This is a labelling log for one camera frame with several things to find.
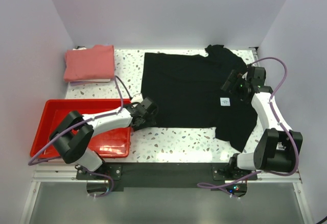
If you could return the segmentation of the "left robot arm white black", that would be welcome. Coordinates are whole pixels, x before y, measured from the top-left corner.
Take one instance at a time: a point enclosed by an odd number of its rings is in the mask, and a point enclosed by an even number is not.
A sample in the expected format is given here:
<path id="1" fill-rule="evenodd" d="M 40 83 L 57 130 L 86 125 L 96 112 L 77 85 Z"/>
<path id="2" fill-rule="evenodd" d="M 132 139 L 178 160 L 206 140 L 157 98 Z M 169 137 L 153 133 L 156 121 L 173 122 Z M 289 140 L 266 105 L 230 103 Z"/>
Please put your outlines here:
<path id="1" fill-rule="evenodd" d="M 76 163 L 88 171 L 94 179 L 105 176 L 102 158 L 88 145 L 91 139 L 102 133 L 131 127 L 141 130 L 156 125 L 157 104 L 150 98 L 132 102 L 114 110 L 96 114 L 70 112 L 49 136 L 49 140 L 65 163 Z"/>

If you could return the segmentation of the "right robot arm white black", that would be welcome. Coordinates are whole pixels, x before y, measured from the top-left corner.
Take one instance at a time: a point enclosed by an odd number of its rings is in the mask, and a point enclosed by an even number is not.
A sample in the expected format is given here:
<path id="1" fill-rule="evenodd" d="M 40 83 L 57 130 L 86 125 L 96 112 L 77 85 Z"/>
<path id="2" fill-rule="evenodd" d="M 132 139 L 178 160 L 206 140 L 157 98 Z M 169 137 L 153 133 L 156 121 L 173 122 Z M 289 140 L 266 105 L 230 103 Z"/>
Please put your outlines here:
<path id="1" fill-rule="evenodd" d="M 290 176 L 298 169 L 303 142 L 300 132 L 284 120 L 275 102 L 275 90 L 265 85 L 266 70 L 248 66 L 247 76 L 232 70 L 222 90 L 250 104 L 258 115 L 263 134 L 252 153 L 234 154 L 228 163 L 228 175 L 240 179 L 246 171 L 265 171 Z"/>

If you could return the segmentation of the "black t shirt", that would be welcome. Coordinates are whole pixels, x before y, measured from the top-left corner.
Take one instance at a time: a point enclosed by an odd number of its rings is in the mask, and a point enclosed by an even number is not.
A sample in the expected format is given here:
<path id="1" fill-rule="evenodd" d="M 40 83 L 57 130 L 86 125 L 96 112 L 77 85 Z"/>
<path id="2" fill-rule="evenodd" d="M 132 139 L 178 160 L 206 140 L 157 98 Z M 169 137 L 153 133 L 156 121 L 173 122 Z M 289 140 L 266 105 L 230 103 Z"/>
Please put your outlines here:
<path id="1" fill-rule="evenodd" d="M 145 53 L 141 93 L 158 106 L 156 126 L 215 128 L 217 139 L 239 152 L 257 124 L 257 113 L 221 89 L 232 70 L 244 74 L 246 63 L 221 45 L 207 56 Z"/>

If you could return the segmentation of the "folded pink t shirt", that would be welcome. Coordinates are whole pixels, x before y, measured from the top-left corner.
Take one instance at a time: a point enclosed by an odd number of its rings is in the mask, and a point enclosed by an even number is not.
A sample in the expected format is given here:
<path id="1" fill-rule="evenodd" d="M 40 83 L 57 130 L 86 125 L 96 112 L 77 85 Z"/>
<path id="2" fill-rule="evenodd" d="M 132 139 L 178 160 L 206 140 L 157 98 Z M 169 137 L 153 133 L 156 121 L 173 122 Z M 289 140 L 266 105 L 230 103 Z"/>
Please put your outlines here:
<path id="1" fill-rule="evenodd" d="M 111 80 L 114 78 L 114 46 L 95 45 L 92 48 L 71 49 L 65 53 L 65 82 Z"/>

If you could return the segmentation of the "red plastic tray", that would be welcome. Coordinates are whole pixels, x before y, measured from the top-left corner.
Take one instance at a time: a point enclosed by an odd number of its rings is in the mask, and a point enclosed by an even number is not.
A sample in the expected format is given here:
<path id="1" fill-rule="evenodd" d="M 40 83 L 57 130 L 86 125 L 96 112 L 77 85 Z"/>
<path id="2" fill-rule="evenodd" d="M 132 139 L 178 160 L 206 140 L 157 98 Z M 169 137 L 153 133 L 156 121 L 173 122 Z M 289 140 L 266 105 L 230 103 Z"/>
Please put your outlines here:
<path id="1" fill-rule="evenodd" d="M 30 156 L 33 157 L 48 142 L 49 136 L 70 111 L 94 114 L 116 109 L 119 99 L 51 99 L 46 102 L 33 141 Z M 103 158 L 126 158 L 130 152 L 130 128 L 115 129 L 93 137 L 88 147 Z"/>

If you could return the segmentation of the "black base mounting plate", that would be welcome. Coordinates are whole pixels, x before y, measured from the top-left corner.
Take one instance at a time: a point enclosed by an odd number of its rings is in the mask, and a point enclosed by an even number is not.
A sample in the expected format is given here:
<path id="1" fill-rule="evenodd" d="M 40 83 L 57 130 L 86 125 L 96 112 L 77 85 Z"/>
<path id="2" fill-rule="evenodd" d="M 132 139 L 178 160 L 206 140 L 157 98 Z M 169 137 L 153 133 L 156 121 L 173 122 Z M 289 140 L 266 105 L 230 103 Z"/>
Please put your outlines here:
<path id="1" fill-rule="evenodd" d="M 125 188 L 196 188 L 236 180 L 250 173 L 229 163 L 113 163 L 106 162 L 96 172 L 76 166 L 77 180 L 107 181 L 112 191 Z"/>

